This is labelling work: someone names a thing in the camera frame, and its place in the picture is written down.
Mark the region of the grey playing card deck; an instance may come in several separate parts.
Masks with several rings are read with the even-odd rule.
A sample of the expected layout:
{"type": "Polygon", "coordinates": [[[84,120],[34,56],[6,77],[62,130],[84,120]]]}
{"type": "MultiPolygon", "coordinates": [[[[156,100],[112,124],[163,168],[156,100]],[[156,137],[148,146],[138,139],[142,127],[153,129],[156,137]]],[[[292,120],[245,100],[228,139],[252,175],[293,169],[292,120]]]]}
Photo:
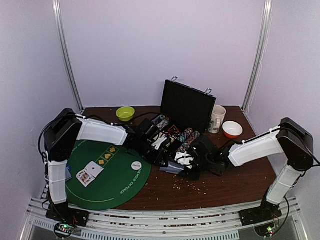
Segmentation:
{"type": "Polygon", "coordinates": [[[178,175],[185,167],[175,162],[169,162],[167,167],[160,167],[159,170],[162,172],[178,175]]]}

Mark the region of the white dealer button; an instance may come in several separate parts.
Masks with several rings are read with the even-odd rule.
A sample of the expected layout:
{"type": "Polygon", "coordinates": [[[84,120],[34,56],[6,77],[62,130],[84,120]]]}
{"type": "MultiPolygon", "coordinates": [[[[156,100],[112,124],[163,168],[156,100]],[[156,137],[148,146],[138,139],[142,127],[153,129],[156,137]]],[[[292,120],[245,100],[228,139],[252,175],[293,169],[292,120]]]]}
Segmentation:
{"type": "Polygon", "coordinates": [[[131,168],[135,171],[138,171],[142,168],[142,163],[140,161],[135,161],[131,164],[131,168]]]}

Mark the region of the black poker chip case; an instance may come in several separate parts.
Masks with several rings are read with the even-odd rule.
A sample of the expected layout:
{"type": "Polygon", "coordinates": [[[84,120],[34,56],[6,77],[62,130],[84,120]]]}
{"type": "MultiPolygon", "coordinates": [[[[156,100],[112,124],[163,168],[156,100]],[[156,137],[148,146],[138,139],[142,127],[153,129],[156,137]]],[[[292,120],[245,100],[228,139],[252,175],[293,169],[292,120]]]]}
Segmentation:
{"type": "Polygon", "coordinates": [[[159,141],[163,148],[170,153],[176,152],[180,146],[177,138],[187,129],[192,128],[203,134],[209,126],[216,97],[187,85],[178,83],[174,80],[166,80],[162,94],[160,114],[170,118],[170,123],[162,131],[157,132],[149,138],[151,141],[159,141]],[[179,135],[167,133],[171,126],[177,126],[180,130],[179,135]]]}

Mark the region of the dealt card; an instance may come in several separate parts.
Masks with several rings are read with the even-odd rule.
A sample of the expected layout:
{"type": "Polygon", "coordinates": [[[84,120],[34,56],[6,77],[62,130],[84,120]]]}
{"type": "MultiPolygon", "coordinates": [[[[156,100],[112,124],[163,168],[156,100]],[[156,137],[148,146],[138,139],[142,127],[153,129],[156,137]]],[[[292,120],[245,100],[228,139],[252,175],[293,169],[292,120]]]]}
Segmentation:
{"type": "Polygon", "coordinates": [[[71,180],[71,179],[72,179],[71,169],[70,169],[69,166],[67,166],[67,167],[65,168],[65,181],[67,182],[67,181],[69,181],[69,180],[71,180]]]}

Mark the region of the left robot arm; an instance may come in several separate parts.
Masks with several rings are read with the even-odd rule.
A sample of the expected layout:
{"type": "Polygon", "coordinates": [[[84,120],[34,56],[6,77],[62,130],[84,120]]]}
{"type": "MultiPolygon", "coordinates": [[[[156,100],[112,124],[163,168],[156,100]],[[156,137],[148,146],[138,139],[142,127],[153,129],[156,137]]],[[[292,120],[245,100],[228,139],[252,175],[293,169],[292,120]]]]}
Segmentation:
{"type": "Polygon", "coordinates": [[[39,141],[44,142],[40,151],[46,165],[49,207],[61,222],[72,218],[66,193],[66,166],[76,141],[93,141],[124,146],[137,151],[148,163],[168,166],[168,152],[160,144],[154,145],[147,135],[152,121],[144,119],[138,126],[108,122],[97,115],[85,116],[71,108],[63,109],[42,130],[39,141]]]}

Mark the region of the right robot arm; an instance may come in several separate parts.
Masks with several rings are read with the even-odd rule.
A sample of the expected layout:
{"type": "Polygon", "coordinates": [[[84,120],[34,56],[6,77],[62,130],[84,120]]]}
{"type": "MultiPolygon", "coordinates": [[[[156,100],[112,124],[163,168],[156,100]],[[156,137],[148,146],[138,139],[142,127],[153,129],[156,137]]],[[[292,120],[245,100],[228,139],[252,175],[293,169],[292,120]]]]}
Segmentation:
{"type": "Polygon", "coordinates": [[[259,207],[240,211],[243,220],[266,221],[282,215],[280,203],[299,178],[314,167],[318,160],[314,156],[313,136],[292,119],[283,118],[280,124],[268,132],[218,148],[202,135],[192,142],[186,152],[179,150],[175,161],[185,167],[184,172],[195,176],[209,171],[222,176],[232,165],[240,167],[246,163],[276,154],[285,154],[287,161],[273,184],[265,192],[259,207]]]}

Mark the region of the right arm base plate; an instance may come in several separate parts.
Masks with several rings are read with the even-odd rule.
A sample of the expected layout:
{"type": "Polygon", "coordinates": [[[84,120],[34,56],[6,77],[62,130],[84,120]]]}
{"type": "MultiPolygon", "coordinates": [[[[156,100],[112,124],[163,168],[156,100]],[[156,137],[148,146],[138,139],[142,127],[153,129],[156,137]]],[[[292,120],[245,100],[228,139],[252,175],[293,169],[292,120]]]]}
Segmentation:
{"type": "Polygon", "coordinates": [[[274,217],[281,217],[280,209],[270,209],[262,207],[254,207],[239,211],[239,218],[242,226],[254,225],[266,221],[273,220],[274,217]]]}

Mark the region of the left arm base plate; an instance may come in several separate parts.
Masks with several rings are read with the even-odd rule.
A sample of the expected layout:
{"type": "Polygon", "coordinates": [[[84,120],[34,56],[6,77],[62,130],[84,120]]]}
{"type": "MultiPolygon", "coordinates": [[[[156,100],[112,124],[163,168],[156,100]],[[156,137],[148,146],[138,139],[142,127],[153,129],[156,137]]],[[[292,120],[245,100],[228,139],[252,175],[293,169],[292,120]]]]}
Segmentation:
{"type": "Polygon", "coordinates": [[[46,218],[67,223],[75,227],[86,227],[90,216],[90,213],[85,210],[79,210],[74,208],[68,208],[65,211],[58,211],[49,209],[46,211],[46,218]]]}

